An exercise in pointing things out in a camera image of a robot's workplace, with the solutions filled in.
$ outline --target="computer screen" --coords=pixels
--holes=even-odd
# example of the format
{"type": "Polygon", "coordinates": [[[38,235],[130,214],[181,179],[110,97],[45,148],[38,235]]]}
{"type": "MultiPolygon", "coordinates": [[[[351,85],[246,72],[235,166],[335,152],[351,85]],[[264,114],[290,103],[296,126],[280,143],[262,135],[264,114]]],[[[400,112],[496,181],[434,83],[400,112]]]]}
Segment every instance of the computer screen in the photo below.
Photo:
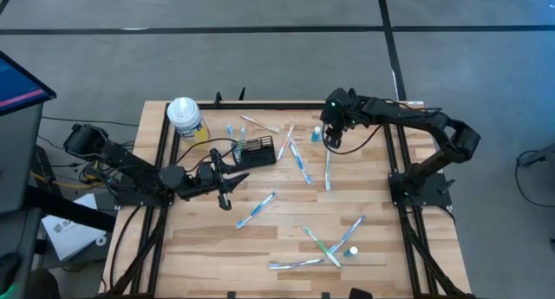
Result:
{"type": "Polygon", "coordinates": [[[0,54],[0,115],[47,101],[56,94],[7,55],[0,54]]]}

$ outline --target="blue toothbrush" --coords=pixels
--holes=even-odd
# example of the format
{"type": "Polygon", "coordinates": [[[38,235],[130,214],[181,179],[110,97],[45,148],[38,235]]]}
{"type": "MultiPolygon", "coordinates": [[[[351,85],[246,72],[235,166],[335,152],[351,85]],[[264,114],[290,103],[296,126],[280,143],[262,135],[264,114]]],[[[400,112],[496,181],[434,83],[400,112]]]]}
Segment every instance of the blue toothbrush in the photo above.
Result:
{"type": "Polygon", "coordinates": [[[252,218],[258,215],[264,207],[266,207],[274,198],[276,197],[276,193],[272,192],[268,197],[263,200],[254,210],[251,212],[251,215],[244,220],[237,222],[237,228],[242,228],[247,222],[249,222],[252,218]]]}

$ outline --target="wooden table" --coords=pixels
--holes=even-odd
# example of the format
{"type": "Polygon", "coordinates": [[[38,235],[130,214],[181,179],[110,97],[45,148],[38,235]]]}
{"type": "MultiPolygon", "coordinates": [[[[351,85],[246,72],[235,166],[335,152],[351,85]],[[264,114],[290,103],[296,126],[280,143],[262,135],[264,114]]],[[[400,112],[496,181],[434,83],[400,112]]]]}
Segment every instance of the wooden table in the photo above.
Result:
{"type": "MultiPolygon", "coordinates": [[[[164,101],[146,102],[140,120],[134,153],[151,163],[157,150],[165,105],[164,101]]],[[[231,211],[219,209],[216,192],[190,202],[176,199],[167,220],[157,297],[225,297],[228,291],[236,291],[238,297],[317,298],[322,292],[330,292],[332,297],[347,297],[353,287],[370,291],[376,297],[412,296],[398,212],[390,202],[387,182],[390,167],[383,131],[356,153],[332,155],[332,191],[327,192],[323,181],[325,148],[321,143],[310,142],[312,129],[321,125],[319,115],[320,111],[310,110],[203,111],[212,138],[226,137],[227,124],[233,125],[236,135],[245,125],[247,139],[272,134],[277,149],[294,117],[295,140],[314,185],[306,185],[288,150],[276,165],[251,170],[251,175],[231,195],[231,211]],[[242,120],[240,114],[284,130],[280,134],[270,133],[242,120]],[[277,192],[276,201],[254,222],[237,230],[237,221],[248,216],[273,190],[277,192]],[[356,246],[359,255],[345,258],[336,253],[343,264],[342,270],[328,260],[321,265],[294,270],[268,269],[272,261],[292,262],[323,256],[303,232],[303,225],[309,226],[331,246],[361,215],[366,216],[366,221],[342,248],[356,246]]],[[[363,127],[348,131],[343,136],[341,149],[345,151],[360,145],[370,131],[363,127]]],[[[171,127],[169,133],[165,165],[173,137],[171,127]]],[[[399,149],[396,131],[393,134],[395,147],[399,149]]],[[[434,152],[434,142],[428,133],[407,128],[406,134],[413,161],[420,162],[434,152]]],[[[182,140],[179,155],[191,144],[182,140]]],[[[194,166],[212,146],[222,153],[230,147],[229,142],[221,141],[195,148],[180,164],[185,168],[194,166]]],[[[403,168],[402,160],[397,162],[403,168]]],[[[114,237],[120,235],[132,210],[128,207],[118,214],[114,237]]],[[[122,239],[116,258],[116,280],[136,255],[144,210],[137,213],[122,239]]],[[[470,291],[453,220],[434,207],[425,208],[423,213],[435,260],[455,285],[470,291]]],[[[106,281],[115,241],[104,271],[106,281]]],[[[417,262],[421,287],[426,291],[423,263],[418,256],[417,262]]],[[[147,287],[149,269],[150,260],[147,259],[141,279],[142,291],[147,287]]]]}

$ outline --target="white paper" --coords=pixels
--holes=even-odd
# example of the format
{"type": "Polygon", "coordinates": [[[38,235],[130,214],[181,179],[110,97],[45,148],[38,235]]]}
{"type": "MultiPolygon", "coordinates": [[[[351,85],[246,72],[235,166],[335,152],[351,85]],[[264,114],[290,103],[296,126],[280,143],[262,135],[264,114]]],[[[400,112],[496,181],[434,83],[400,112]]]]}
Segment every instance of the white paper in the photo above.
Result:
{"type": "MultiPolygon", "coordinates": [[[[96,210],[94,194],[86,194],[74,201],[76,204],[85,205],[96,210]]],[[[42,224],[48,233],[60,261],[71,258],[79,251],[85,249],[98,237],[104,236],[105,231],[97,230],[85,225],[76,224],[63,218],[47,216],[42,219],[42,224]]]]}

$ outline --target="green toothbrush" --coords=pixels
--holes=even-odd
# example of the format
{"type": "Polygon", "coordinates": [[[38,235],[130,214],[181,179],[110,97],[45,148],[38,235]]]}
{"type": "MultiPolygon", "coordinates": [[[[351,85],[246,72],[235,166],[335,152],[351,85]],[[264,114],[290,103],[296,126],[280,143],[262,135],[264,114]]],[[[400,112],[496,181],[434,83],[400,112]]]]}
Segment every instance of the green toothbrush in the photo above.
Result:
{"type": "Polygon", "coordinates": [[[306,234],[308,234],[310,237],[312,237],[312,239],[314,239],[314,241],[316,242],[316,244],[318,245],[318,247],[320,247],[320,249],[323,251],[323,253],[326,255],[326,257],[328,257],[328,259],[338,268],[341,269],[341,264],[339,263],[339,261],[337,261],[337,259],[335,257],[333,257],[333,255],[326,249],[326,246],[324,246],[322,244],[322,242],[320,242],[320,240],[318,238],[316,238],[314,236],[314,234],[312,234],[312,232],[310,231],[310,229],[306,226],[303,226],[303,230],[306,234]]]}

